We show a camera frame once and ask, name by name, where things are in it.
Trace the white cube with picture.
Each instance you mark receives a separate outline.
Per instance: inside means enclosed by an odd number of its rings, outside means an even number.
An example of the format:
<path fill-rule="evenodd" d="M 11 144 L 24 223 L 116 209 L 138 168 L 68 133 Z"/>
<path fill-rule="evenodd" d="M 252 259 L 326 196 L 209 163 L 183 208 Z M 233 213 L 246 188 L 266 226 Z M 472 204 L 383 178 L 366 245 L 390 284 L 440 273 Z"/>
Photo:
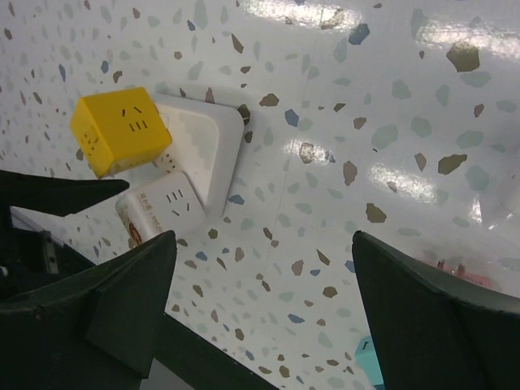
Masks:
<path fill-rule="evenodd" d="M 169 173 L 125 193 L 115 205 L 134 245 L 166 231 L 177 236 L 194 231 L 206 217 L 197 194 L 182 171 Z"/>

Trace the white triangular socket block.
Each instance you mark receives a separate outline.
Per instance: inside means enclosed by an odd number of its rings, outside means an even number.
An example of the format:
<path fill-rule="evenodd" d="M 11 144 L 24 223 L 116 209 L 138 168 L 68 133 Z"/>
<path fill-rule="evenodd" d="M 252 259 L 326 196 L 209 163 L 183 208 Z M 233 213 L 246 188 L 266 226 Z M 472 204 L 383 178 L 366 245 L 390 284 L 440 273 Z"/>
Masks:
<path fill-rule="evenodd" d="M 213 223 L 224 211 L 245 129 L 239 111 L 230 106 L 167 94 L 152 95 L 172 143 L 155 160 L 164 171 L 188 177 Z"/>

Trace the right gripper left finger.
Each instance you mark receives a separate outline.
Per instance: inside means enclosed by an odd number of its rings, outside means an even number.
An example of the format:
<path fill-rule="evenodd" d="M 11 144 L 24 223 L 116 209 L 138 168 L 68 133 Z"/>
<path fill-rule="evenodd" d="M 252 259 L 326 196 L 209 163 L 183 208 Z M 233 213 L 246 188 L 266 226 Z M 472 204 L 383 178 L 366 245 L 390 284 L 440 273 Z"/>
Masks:
<path fill-rule="evenodd" d="M 155 362 L 194 389 L 270 384 L 165 313 L 174 232 L 1 304 L 4 389 L 138 389 Z"/>

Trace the yellow cube plug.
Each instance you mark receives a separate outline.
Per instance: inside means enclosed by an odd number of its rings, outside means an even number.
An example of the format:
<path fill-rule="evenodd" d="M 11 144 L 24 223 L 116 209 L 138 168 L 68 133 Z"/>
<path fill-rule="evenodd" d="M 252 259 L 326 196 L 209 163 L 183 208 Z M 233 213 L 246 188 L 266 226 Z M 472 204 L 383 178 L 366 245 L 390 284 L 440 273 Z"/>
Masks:
<path fill-rule="evenodd" d="M 150 163 L 172 143 L 143 87 L 80 97 L 70 128 L 99 179 Z"/>

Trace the teal plug adapter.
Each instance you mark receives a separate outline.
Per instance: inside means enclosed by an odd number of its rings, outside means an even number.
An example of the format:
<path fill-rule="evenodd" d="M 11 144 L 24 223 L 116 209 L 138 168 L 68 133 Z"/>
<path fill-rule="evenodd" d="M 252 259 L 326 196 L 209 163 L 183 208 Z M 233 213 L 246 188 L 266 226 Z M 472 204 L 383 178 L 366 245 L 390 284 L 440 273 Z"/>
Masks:
<path fill-rule="evenodd" d="M 385 389 L 384 379 L 371 336 L 364 336 L 360 339 L 355 351 L 355 358 L 374 388 Z"/>

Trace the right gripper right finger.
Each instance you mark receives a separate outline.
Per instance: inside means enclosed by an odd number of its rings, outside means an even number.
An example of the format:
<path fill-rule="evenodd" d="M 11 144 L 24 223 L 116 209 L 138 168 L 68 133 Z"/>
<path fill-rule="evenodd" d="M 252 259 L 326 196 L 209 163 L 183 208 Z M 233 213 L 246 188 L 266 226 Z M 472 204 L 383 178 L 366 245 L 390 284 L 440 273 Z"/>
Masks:
<path fill-rule="evenodd" d="M 387 389 L 517 389 L 519 300 L 357 231 L 352 255 Z"/>

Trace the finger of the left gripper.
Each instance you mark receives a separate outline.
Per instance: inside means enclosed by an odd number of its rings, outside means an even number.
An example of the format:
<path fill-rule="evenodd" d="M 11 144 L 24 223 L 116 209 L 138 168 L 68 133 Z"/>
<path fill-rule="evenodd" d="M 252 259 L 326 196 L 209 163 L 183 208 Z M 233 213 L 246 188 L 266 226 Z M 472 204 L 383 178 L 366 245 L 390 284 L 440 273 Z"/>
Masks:
<path fill-rule="evenodd" d="M 68 180 L 1 172 L 1 203 L 48 215 L 67 216 L 129 188 L 125 180 Z"/>

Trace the pink cube plug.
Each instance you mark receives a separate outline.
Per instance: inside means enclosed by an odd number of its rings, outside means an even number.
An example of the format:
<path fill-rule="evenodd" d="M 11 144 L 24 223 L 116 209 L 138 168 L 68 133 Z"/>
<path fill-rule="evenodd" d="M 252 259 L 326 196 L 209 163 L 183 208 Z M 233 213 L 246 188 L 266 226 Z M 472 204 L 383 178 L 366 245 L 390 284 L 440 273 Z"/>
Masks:
<path fill-rule="evenodd" d="M 500 285 L 486 271 L 462 255 L 444 256 L 432 249 L 425 249 L 422 252 L 421 260 L 459 279 L 494 291 L 501 291 Z"/>

